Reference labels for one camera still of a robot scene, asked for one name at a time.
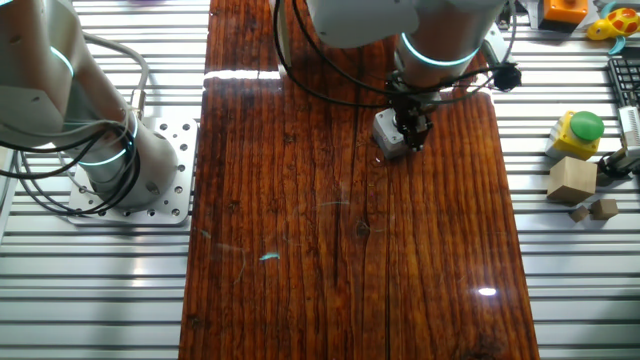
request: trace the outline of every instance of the wooden board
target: wooden board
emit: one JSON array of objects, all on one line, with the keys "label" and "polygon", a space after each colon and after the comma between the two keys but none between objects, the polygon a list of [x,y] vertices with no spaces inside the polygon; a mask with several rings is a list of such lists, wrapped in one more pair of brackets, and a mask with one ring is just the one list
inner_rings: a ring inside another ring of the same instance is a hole
[{"label": "wooden board", "polygon": [[[289,18],[301,81],[384,102]],[[537,359],[488,95],[441,107],[425,151],[390,162],[375,110],[277,75],[267,1],[215,1],[209,30],[180,359]],[[392,52],[327,50],[376,86]]]}]

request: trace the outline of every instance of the black cable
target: black cable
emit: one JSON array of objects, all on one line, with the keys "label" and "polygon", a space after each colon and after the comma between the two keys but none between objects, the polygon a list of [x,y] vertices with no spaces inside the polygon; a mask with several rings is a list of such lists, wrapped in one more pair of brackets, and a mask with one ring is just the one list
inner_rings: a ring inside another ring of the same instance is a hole
[{"label": "black cable", "polygon": [[10,144],[10,143],[4,142],[4,141],[0,141],[0,146],[6,147],[6,148],[11,149],[11,150],[16,150],[16,151],[31,152],[31,153],[36,153],[36,154],[51,154],[51,153],[55,153],[55,152],[62,152],[62,151],[66,151],[66,150],[71,150],[71,149],[76,148],[76,147],[78,147],[80,145],[84,145],[87,142],[89,142],[90,140],[94,139],[96,136],[104,135],[107,131],[108,131],[108,129],[103,129],[103,130],[100,130],[97,133],[91,134],[90,136],[87,136],[86,138],[78,140],[78,141],[76,141],[76,142],[74,142],[72,144],[61,146],[61,147],[47,148],[47,149],[30,148],[30,147]]},{"label": "black cable", "polygon": [[[38,199],[37,195],[34,194],[31,189],[29,188],[28,184],[26,183],[25,179],[20,179],[20,182],[23,186],[23,188],[25,189],[25,191],[27,192],[27,194],[29,194],[29,196],[31,196],[35,202],[37,202],[40,206],[44,207],[45,209],[54,212],[56,214],[59,215],[65,215],[65,216],[85,216],[85,215],[93,215],[93,214],[100,214],[103,212],[106,212],[107,210],[112,209],[113,207],[117,206],[120,202],[122,202],[122,200],[129,194],[129,192],[133,189],[133,187],[135,186],[135,183],[138,180],[138,177],[140,175],[140,156],[137,152],[137,149],[135,148],[135,144],[134,144],[134,139],[133,136],[129,133],[126,134],[125,137],[123,137],[124,143],[123,145],[125,146],[125,149],[127,149],[127,153],[126,153],[126,157],[127,160],[129,162],[133,162],[135,163],[135,165],[133,166],[132,169],[129,169],[130,171],[127,171],[127,173],[123,174],[124,176],[121,178],[120,182],[116,185],[117,188],[121,189],[120,191],[116,191],[114,192],[107,200],[103,201],[101,204],[88,209],[88,210],[76,210],[76,209],[71,209],[57,201],[55,201],[53,198],[49,197],[48,195],[46,195],[44,193],[44,191],[42,191],[42,188],[40,188],[40,186],[37,184],[37,182],[35,182],[35,180],[32,180],[32,183],[34,185],[34,187],[38,190],[38,192],[40,193],[41,196],[44,196],[47,200],[49,200],[52,204],[64,209],[65,211],[61,211],[59,209],[55,209],[52,208],[50,206],[48,206],[47,204],[45,204],[43,201],[41,201],[40,199]],[[26,156],[24,156],[24,154],[22,154],[22,159],[23,159],[23,163],[25,166],[25,170],[27,171],[27,174],[31,174],[31,169],[29,167],[29,164],[27,162]]]},{"label": "black cable", "polygon": [[87,146],[85,146],[85,148],[82,149],[80,154],[78,154],[78,156],[74,158],[73,161],[71,161],[69,164],[57,170],[54,170],[48,173],[38,173],[38,174],[19,174],[19,173],[12,173],[12,172],[0,170],[0,175],[6,176],[12,179],[39,180],[39,179],[46,179],[48,177],[56,176],[58,174],[62,174],[63,172],[71,169],[74,165],[79,163],[82,160],[82,158],[85,155],[87,155],[87,153],[91,150],[91,147],[93,147],[93,145],[95,145],[98,142],[98,140],[100,140],[101,137],[102,135],[94,136],[94,138],[89,142],[89,144],[87,144]]},{"label": "black cable", "polygon": [[280,5],[282,3],[282,0],[276,0],[275,4],[273,6],[273,38],[275,40],[275,46],[276,46],[276,53],[278,54],[278,58],[280,60],[280,63],[282,64],[282,67],[284,68],[284,70],[286,71],[287,75],[289,76],[289,79],[296,84],[298,87],[300,87],[302,90],[306,91],[307,93],[322,99],[324,101],[330,102],[332,104],[336,104],[336,105],[344,105],[344,106],[353,106],[353,107],[362,107],[362,108],[369,108],[369,109],[381,109],[381,108],[385,108],[388,107],[388,104],[359,104],[359,103],[352,103],[352,102],[348,102],[348,101],[343,101],[343,100],[338,100],[338,99],[333,99],[330,98],[324,94],[321,94],[311,88],[309,88],[308,86],[304,85],[303,83],[301,83],[298,79],[296,79],[296,77],[293,75],[293,73],[291,72],[291,67],[289,67],[289,65],[287,65],[287,61],[284,58],[284,54],[282,53],[282,48],[280,46],[280,34],[278,32],[278,19],[279,19],[279,14],[280,14]]},{"label": "black cable", "polygon": [[418,89],[410,90],[410,91],[389,91],[389,90],[380,89],[380,88],[377,88],[375,86],[371,86],[369,84],[363,83],[362,81],[354,78],[353,76],[349,75],[344,70],[342,70],[339,66],[337,66],[333,61],[331,61],[322,52],[322,50],[319,48],[318,44],[315,42],[315,40],[311,37],[311,35],[307,31],[306,26],[304,24],[304,20],[302,19],[302,15],[300,14],[300,9],[298,8],[298,1],[297,0],[292,0],[292,3],[293,3],[293,12],[294,12],[296,20],[298,22],[298,27],[300,28],[300,31],[304,35],[305,39],[307,40],[307,42],[309,43],[311,48],[315,51],[315,53],[325,63],[327,63],[327,65],[329,65],[331,68],[333,68],[335,71],[337,71],[340,75],[342,75],[347,80],[353,82],[354,84],[360,86],[361,88],[367,89],[369,91],[377,92],[379,94],[384,94],[384,95],[419,95],[419,94],[424,94],[424,93],[430,93],[430,92],[438,91],[443,87],[451,86],[451,85],[455,84],[456,82],[458,82],[460,80],[463,80],[463,79],[466,79],[466,78],[469,78],[469,77],[472,77],[472,76],[475,76],[475,75],[478,75],[478,74],[481,74],[481,73],[486,73],[486,72],[495,71],[495,70],[501,70],[501,69],[505,69],[505,68],[509,68],[509,67],[515,66],[513,64],[511,64],[511,65],[500,64],[500,65],[493,66],[493,67],[477,69],[477,70],[474,70],[472,72],[463,74],[463,75],[461,75],[461,76],[459,76],[457,78],[454,78],[454,79],[451,79],[451,80],[448,80],[448,81],[440,82],[439,84],[434,85],[434,86],[430,86],[428,88],[418,88]]},{"label": "black cable", "polygon": [[[357,61],[355,61],[355,60],[353,60],[353,58],[351,58],[351,55],[349,55],[349,53],[347,52],[347,50],[345,50],[345,49],[340,49],[340,52],[342,52],[342,55],[343,55],[343,56],[344,56],[344,57],[345,57],[345,58],[346,58],[346,59],[351,63],[351,65],[353,65],[353,67],[355,67],[355,68],[356,68],[356,70],[364,70],[364,69],[362,68],[362,66],[360,66],[360,65],[358,64],[358,62],[357,62]],[[366,71],[366,70],[365,70],[365,71],[364,71],[364,74],[365,74],[365,75],[367,75],[367,76],[370,76],[371,78],[376,79],[376,80],[380,80],[380,81],[387,81],[387,79],[386,79],[385,77],[380,76],[380,75],[376,75],[376,74],[372,73],[371,71]]]}]

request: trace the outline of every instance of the wooden block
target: wooden block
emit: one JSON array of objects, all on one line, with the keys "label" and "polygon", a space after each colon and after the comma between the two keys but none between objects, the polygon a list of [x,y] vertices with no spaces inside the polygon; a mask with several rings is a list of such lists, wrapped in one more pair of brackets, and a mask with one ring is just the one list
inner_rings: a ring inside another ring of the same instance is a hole
[{"label": "wooden block", "polygon": [[609,220],[618,215],[618,202],[615,199],[602,199],[591,205],[593,220]]},{"label": "wooden block", "polygon": [[547,198],[577,205],[596,193],[597,174],[596,164],[565,157],[551,168]]},{"label": "wooden block", "polygon": [[571,216],[573,221],[580,222],[580,221],[586,219],[587,216],[589,216],[589,209],[587,209],[584,206],[580,206],[574,212],[572,212],[571,215],[569,215],[569,216]]}]

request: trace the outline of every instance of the keyboard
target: keyboard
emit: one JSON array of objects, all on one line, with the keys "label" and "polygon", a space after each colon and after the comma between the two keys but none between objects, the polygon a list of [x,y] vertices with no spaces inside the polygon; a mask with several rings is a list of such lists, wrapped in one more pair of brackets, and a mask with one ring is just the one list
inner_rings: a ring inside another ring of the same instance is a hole
[{"label": "keyboard", "polygon": [[608,64],[609,78],[618,101],[618,107],[638,106],[640,99],[640,57],[637,59],[611,59]]}]

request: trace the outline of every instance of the metal profile table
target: metal profile table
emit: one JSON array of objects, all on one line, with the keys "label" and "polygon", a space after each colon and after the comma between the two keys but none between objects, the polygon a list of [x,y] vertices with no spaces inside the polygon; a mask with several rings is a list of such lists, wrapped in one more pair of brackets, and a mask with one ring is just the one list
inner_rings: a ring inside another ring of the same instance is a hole
[{"label": "metal profile table", "polygon": [[[200,119],[209,1],[75,1],[85,29],[145,55],[152,78],[147,115]],[[640,194],[637,180],[598,189],[621,214],[575,225],[545,201],[549,129],[565,111],[605,120],[600,154],[619,148],[615,105],[603,71],[606,44],[526,28],[514,55],[522,88],[493,101],[543,359],[636,359],[640,352]],[[640,45],[634,38],[631,46]],[[123,94],[137,66],[91,47]],[[38,171],[56,160],[34,157]],[[42,182],[62,201],[71,183]],[[77,229],[19,187],[2,211],[0,358],[175,359],[190,224],[180,229]]]}]

